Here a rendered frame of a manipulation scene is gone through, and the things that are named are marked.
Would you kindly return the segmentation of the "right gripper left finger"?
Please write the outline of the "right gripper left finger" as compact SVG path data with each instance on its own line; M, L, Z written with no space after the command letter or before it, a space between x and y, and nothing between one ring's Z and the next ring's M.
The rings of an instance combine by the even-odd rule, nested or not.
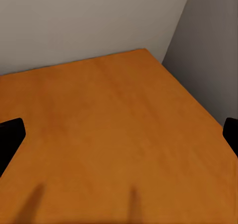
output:
M0 177L26 136L21 118L0 123Z

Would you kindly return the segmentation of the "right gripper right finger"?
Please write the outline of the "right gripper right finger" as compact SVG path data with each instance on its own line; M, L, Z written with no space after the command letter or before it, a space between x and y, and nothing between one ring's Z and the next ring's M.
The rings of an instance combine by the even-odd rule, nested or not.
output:
M227 118L223 128L223 137L238 157L238 119Z

